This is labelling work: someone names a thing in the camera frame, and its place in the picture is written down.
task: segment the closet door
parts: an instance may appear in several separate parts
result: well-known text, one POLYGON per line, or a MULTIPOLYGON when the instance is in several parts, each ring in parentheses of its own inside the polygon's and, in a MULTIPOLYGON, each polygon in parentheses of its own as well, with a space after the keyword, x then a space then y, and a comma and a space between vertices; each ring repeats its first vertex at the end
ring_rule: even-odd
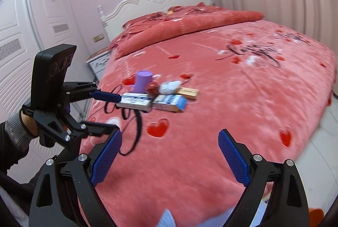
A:
MULTIPOLYGON (((0 122, 17 112, 30 96, 33 62, 39 51, 26 0, 0 0, 0 122)), ((28 155, 8 175, 20 183, 28 182, 61 149, 58 144, 48 149, 38 139, 32 140, 28 155)))
MULTIPOLYGON (((89 57, 87 46, 78 29, 68 0, 30 0, 32 19, 44 49, 66 43, 77 45, 72 65, 67 71, 66 81, 93 81, 94 75, 86 64, 89 57)), ((72 104, 71 114, 75 119, 85 111, 86 101, 72 104)))
POLYGON ((0 0, 0 122, 28 99, 39 51, 26 0, 0 0))

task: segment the cardboard box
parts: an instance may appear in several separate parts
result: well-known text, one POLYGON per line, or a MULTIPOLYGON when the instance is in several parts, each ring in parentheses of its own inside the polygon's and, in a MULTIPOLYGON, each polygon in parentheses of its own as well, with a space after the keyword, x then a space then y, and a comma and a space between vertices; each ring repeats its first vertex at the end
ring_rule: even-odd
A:
POLYGON ((180 94, 185 98, 196 99, 199 94, 199 90, 180 87, 177 94, 180 94))
POLYGON ((185 109, 187 100, 182 95, 178 94, 169 94, 162 95, 160 94, 153 102, 153 105, 156 109, 162 109, 164 111, 171 112, 180 112, 185 109))
POLYGON ((121 97, 121 102, 116 103, 117 107, 139 109, 140 111, 148 111, 151 107, 151 96, 148 94, 128 92, 121 97))

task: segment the blue gripper pad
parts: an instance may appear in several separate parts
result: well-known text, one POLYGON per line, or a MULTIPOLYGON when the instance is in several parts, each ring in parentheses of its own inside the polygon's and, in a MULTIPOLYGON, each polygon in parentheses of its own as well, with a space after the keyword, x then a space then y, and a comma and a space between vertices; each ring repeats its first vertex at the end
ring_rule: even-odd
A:
POLYGON ((251 181, 249 177, 248 164, 246 164, 246 161, 234 143, 223 130, 218 134, 218 146, 229 164, 237 182, 242 183, 245 187, 247 187, 251 181))
POLYGON ((93 187, 104 181, 110 166, 113 164, 115 157, 122 146, 122 134, 117 131, 115 135, 103 148, 97 159, 92 165, 92 176, 90 182, 93 187))

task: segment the blue and white box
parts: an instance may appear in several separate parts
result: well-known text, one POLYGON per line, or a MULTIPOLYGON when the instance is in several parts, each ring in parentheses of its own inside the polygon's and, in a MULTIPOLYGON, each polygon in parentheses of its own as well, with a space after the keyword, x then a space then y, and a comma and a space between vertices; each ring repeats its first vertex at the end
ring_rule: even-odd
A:
POLYGON ((185 109, 187 100, 182 95, 178 94, 169 94, 162 95, 160 94, 153 102, 153 105, 156 109, 162 109, 164 111, 171 112, 180 112, 185 109))

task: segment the headboard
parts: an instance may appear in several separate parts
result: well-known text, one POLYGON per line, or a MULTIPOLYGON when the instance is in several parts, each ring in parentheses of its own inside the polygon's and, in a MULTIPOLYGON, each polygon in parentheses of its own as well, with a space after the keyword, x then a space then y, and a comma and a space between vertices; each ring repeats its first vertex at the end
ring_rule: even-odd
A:
POLYGON ((102 6, 98 7, 100 19, 109 41, 123 32, 122 26, 129 20, 157 11, 166 12, 172 6, 197 5, 204 2, 212 5, 212 0, 124 0, 109 15, 105 15, 102 6))

